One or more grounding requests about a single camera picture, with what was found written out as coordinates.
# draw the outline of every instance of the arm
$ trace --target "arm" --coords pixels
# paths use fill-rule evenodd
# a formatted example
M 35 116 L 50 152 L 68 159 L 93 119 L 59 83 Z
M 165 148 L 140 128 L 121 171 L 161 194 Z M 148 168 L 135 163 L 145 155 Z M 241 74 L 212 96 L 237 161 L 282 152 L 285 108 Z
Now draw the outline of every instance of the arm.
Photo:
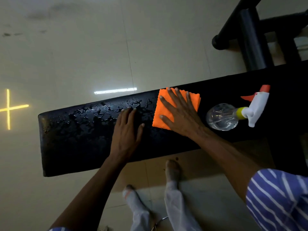
M 144 124 L 134 135 L 136 110 L 126 109 L 118 116 L 112 136 L 111 151 L 102 167 L 82 188 L 64 212 L 50 227 L 75 230 L 97 230 L 110 191 L 123 167 L 141 141 Z
M 171 130 L 189 137 L 208 152 L 225 171 L 226 177 L 234 190 L 245 202 L 248 183 L 261 168 L 251 159 L 241 154 L 231 143 L 217 136 L 202 123 L 192 105 L 188 92 L 186 95 L 187 101 L 178 88 L 175 89 L 175 92 L 176 95 L 168 88 L 168 93 L 175 102 L 176 107 L 167 102 L 164 97 L 160 97 L 164 106 L 172 113 L 174 122 L 163 115 L 160 118 Z

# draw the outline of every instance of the spray bottle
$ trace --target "spray bottle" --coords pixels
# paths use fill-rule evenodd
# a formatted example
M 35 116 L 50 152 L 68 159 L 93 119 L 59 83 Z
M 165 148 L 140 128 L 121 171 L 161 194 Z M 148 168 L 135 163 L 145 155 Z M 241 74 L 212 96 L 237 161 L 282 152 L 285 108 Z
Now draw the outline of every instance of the spray bottle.
M 261 116 L 269 97 L 270 85 L 263 85 L 259 92 L 251 96 L 241 96 L 250 101 L 249 107 L 235 108 L 230 104 L 218 104 L 206 114 L 206 122 L 216 130 L 229 131 L 235 128 L 239 120 L 248 119 L 248 125 L 254 127 Z

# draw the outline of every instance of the clear plastic bottle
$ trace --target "clear plastic bottle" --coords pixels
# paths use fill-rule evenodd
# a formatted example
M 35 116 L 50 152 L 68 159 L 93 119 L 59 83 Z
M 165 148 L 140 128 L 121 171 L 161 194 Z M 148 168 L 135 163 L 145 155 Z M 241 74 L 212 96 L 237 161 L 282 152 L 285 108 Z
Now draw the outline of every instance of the clear plastic bottle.
M 229 131 L 235 128 L 239 118 L 237 108 L 233 105 L 222 103 L 211 108 L 206 114 L 206 122 L 215 130 Z

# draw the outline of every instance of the blue striped shirt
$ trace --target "blue striped shirt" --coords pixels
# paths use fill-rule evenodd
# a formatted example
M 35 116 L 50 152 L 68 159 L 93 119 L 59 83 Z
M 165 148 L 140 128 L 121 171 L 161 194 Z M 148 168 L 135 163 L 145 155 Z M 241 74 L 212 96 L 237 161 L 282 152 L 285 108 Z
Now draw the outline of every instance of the blue striped shirt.
M 308 230 L 308 178 L 262 169 L 250 180 L 247 207 L 262 230 Z

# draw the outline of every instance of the forearm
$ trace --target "forearm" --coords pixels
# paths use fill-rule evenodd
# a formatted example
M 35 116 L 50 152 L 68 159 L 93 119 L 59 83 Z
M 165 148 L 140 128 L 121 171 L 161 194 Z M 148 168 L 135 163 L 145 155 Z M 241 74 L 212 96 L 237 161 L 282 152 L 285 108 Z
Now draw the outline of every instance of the forearm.
M 192 140 L 225 171 L 229 182 L 245 202 L 248 183 L 261 167 L 206 127 L 199 128 Z
M 124 166 L 124 162 L 108 157 L 51 228 L 97 230 L 110 191 Z

